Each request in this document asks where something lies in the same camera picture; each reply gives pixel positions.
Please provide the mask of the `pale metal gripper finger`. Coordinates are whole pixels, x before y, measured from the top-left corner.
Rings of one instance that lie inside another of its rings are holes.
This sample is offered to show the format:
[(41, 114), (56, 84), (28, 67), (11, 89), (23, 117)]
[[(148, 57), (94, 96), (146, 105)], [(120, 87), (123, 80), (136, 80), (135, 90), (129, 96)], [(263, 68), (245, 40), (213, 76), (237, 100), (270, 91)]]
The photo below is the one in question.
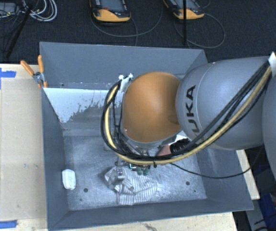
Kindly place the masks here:
[(114, 189), (115, 185), (117, 184), (118, 180), (118, 173), (116, 167), (113, 167), (108, 172), (108, 188)]
[(123, 172), (123, 168), (116, 169), (116, 185), (121, 185), (122, 182), (125, 180), (126, 175)]

